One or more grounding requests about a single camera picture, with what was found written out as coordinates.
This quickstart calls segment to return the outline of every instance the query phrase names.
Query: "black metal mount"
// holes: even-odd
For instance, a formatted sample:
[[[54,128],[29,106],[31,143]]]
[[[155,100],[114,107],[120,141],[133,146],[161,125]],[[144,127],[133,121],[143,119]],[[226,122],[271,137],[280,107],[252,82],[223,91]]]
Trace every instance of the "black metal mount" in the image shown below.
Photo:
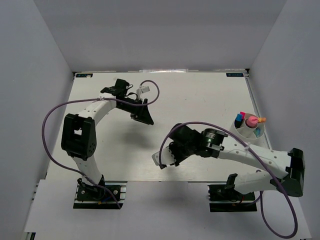
[[[201,133],[192,130],[188,126],[179,127],[169,138],[173,140],[169,144],[169,150],[175,159],[172,165],[179,164],[191,155],[201,156],[203,158],[218,158],[221,150],[224,149],[222,142],[227,135],[223,131],[207,128]]]
[[[242,195],[228,190],[227,184],[208,185],[210,212],[256,212],[253,192]]]
[[[74,209],[119,209],[108,191],[97,186],[88,185],[82,182],[81,178],[77,182],[76,202],[73,204]],[[108,185],[105,183],[103,176],[99,185],[109,189],[118,202],[123,200],[121,199],[121,185]]]
[[[305,179],[305,159],[304,152],[300,149],[293,148],[288,155],[291,157],[290,167],[285,170],[288,175],[283,179],[278,179],[286,193],[291,197],[302,197],[304,192]],[[271,179],[270,183],[276,186],[276,189],[281,192],[276,182]]]

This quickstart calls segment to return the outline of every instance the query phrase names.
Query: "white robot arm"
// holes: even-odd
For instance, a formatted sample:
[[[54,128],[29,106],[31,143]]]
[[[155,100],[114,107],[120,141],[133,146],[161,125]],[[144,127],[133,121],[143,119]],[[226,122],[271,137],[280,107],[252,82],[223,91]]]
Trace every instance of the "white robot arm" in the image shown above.
[[[263,166],[248,149],[230,136],[227,137],[222,131],[207,128],[199,133],[183,126],[172,133],[170,138],[173,142],[163,149],[161,154],[162,165],[159,163],[159,152],[152,155],[157,166],[178,166],[191,155],[233,160],[263,171],[246,175],[231,174],[225,186],[226,190],[241,195],[255,191],[278,190],[272,177],[264,171]],[[301,150],[293,148],[290,152],[274,151],[252,144],[250,148],[267,164],[289,196],[303,195],[305,164]]]
[[[108,99],[117,99],[126,103],[138,105],[146,104],[147,99],[142,100],[140,95],[149,91],[148,87],[140,86],[137,90],[137,98],[132,99],[127,95],[131,85],[122,79],[117,79],[115,86],[105,87],[101,90],[99,97]],[[148,106],[132,106],[113,100],[101,100],[92,102],[78,114],[67,114],[64,118],[61,147],[75,161],[78,169],[89,177],[95,184],[104,186],[104,176],[98,170],[94,152],[97,147],[96,126],[101,119],[111,110],[118,108],[131,113],[131,118],[153,125],[154,122],[150,116]],[[79,184],[86,187],[92,187],[84,176],[78,180]]]

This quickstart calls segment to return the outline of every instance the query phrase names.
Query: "white wall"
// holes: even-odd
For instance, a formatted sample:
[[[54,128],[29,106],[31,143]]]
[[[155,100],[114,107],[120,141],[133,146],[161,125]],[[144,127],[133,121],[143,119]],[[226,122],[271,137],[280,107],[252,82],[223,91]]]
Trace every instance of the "white wall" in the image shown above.
[[[73,71],[250,68],[286,0],[34,0]]]
[[[272,146],[304,151],[300,199],[320,239],[320,1],[288,0],[250,70]]]
[[[19,240],[49,162],[42,120],[68,97],[73,76],[32,0],[1,0],[0,9],[0,238]],[[51,149],[61,114],[48,124]]]

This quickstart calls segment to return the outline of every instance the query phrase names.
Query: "marker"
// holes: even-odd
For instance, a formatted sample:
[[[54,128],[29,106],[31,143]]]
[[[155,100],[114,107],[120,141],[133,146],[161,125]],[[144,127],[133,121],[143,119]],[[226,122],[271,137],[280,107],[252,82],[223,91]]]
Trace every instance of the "marker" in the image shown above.
[[[240,114],[242,115],[242,119],[245,119],[245,115],[246,115],[246,113],[245,113],[245,112],[243,112],[243,111],[241,111],[241,112],[240,112]]]
[[[258,127],[258,118],[256,116],[250,116],[238,129],[238,133],[245,138],[252,139],[255,137],[254,130]]]
[[[243,121],[243,116],[240,113],[238,113],[234,120],[234,126],[236,129],[240,128],[242,121]]]
[[[245,124],[251,128],[255,129],[258,126],[259,119],[256,116],[250,116],[247,120],[245,120]]]
[[[267,119],[265,117],[258,117],[258,123],[265,123]]]
[[[254,133],[254,135],[256,136],[256,138],[258,138],[259,137],[259,135],[260,135],[260,128],[256,128],[254,131],[253,131],[253,133]]]

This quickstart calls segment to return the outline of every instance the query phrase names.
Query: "purple cable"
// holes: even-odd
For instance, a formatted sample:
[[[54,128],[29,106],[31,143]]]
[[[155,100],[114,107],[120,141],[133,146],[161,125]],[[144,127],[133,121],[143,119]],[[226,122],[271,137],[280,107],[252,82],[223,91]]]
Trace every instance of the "purple cable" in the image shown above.
[[[183,127],[183,126],[186,126],[186,125],[194,125],[194,124],[200,124],[200,125],[206,125],[206,126],[210,126],[212,128],[216,128],[216,129],[219,129],[221,131],[224,131],[225,133],[227,133],[228,135],[230,135],[231,137],[233,137],[236,141],[238,141],[240,144],[242,144],[244,147],[248,147],[248,145],[242,140],[240,139],[238,136],[236,136],[235,134],[233,134],[232,132],[220,127],[220,126],[217,126],[217,125],[214,125],[214,124],[211,124],[211,123],[208,123],[208,122],[202,122],[202,121],[189,121],[189,122],[185,122],[185,123],[182,123],[176,127],[174,127],[173,129],[171,129],[171,131],[165,136],[162,144],[161,144],[161,147],[160,147],[160,151],[159,151],[159,165],[161,167],[162,166],[162,163],[161,163],[161,155],[162,155],[162,151],[163,151],[163,148],[164,148],[164,145],[167,141],[167,139],[169,138],[169,136],[174,132],[176,131],[178,128],[180,127]],[[284,187],[281,185],[281,183],[279,182],[279,180],[277,179],[277,177],[274,175],[274,173],[268,168],[268,166],[262,161],[262,159],[249,147],[248,148],[248,151],[261,163],[261,165],[264,167],[264,169],[271,175],[271,177],[273,178],[273,180],[275,181],[275,183],[277,184],[277,186],[279,187],[279,192],[281,192],[286,201],[288,202],[289,204],[289,207],[290,207],[290,210],[292,212],[292,215],[293,215],[293,221],[294,221],[294,229],[293,229],[293,232],[290,234],[290,235],[281,235],[279,233],[277,233],[276,231],[274,231],[270,225],[268,224],[266,218],[265,218],[265,214],[264,214],[264,209],[263,209],[263,200],[262,200],[262,193],[260,192],[260,196],[259,198],[256,199],[256,201],[258,201],[259,199],[261,200],[261,215],[262,215],[262,219],[265,223],[265,225],[267,226],[267,228],[272,232],[274,233],[275,235],[277,235],[278,237],[280,238],[283,238],[283,239],[290,239],[290,238],[293,238],[296,234],[297,234],[297,231],[298,231],[298,219],[297,219],[297,215],[296,215],[296,211],[294,209],[294,206],[292,205],[290,199],[289,199],[289,196],[288,194],[286,193]]]
[[[54,110],[64,106],[64,105],[67,105],[67,104],[75,104],[75,103],[83,103],[83,102],[93,102],[93,101],[102,101],[102,100],[109,100],[109,101],[116,101],[116,102],[119,102],[119,103],[123,103],[123,104],[127,104],[127,105],[130,105],[130,106],[133,106],[133,107],[143,107],[143,106],[147,106],[147,105],[150,105],[150,104],[153,104],[155,101],[158,100],[159,98],[159,95],[160,95],[160,89],[158,87],[158,85],[152,81],[152,80],[144,80],[142,83],[140,83],[140,86],[144,83],[152,83],[155,85],[156,89],[157,89],[157,95],[155,97],[155,99],[151,102],[148,102],[148,103],[144,103],[144,104],[134,104],[134,103],[129,103],[129,102],[126,102],[126,101],[123,101],[123,100],[119,100],[119,99],[115,99],[115,98],[108,98],[108,97],[103,97],[103,98],[90,98],[90,99],[82,99],[82,100],[73,100],[73,101],[66,101],[66,102],[63,102],[63,103],[60,103],[58,104],[57,106],[55,106],[54,108],[52,108],[47,114],[46,116],[44,117],[44,120],[42,122],[42,127],[41,127],[41,136],[42,136],[42,143],[43,143],[43,147],[44,147],[44,150],[46,152],[46,154],[48,155],[48,157],[51,159],[52,162],[54,162],[55,164],[57,164],[59,167],[63,168],[63,169],[67,169],[67,170],[70,170],[70,171],[73,171],[73,172],[76,172],[80,175],[82,175],[83,177],[85,177],[85,179],[87,179],[92,185],[96,186],[97,188],[101,188],[105,191],[107,191],[111,197],[113,198],[113,200],[115,201],[115,203],[117,204],[118,208],[121,209],[117,199],[115,198],[114,194],[106,187],[104,186],[100,186],[98,184],[96,184],[91,178],[89,178],[88,176],[86,176],[82,171],[79,171],[77,169],[74,169],[72,167],[68,167],[68,166],[65,166],[65,165],[62,165],[61,163],[59,163],[57,160],[54,159],[54,157],[51,155],[49,149],[48,149],[48,146],[47,146],[47,142],[46,142],[46,137],[45,137],[45,129],[46,129],[46,123],[47,123],[47,120],[49,118],[49,116],[53,113]]]

